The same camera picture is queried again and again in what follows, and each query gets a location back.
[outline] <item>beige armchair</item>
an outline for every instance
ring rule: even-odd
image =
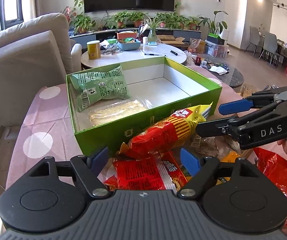
[[[81,48],[70,42],[66,17],[58,13],[0,32],[0,124],[21,125],[40,88],[80,71]]]

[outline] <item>green cardboard box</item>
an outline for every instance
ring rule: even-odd
[[[84,155],[107,146],[111,154],[120,149],[134,135],[148,126],[170,116],[174,111],[190,106],[213,102],[209,115],[217,106],[222,87],[199,73],[167,57],[147,58],[106,65],[79,73],[108,72],[122,65],[129,93],[138,101],[149,100],[154,108],[113,122],[91,127],[89,112],[95,104],[107,104],[101,100],[83,112],[77,112],[76,97],[70,75],[67,75],[67,90],[70,114],[77,142]]]

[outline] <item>glass jar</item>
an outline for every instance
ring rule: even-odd
[[[148,34],[148,42],[157,42],[157,34],[156,30],[150,29],[149,34]]]
[[[207,69],[207,61],[202,60],[200,63],[200,67]]]

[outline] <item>pen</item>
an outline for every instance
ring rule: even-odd
[[[149,53],[145,53],[145,55],[147,55],[147,56],[164,56],[164,55],[159,55],[159,54],[149,54]]]

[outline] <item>window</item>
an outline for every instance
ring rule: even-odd
[[[0,30],[23,21],[21,0],[0,0]]]

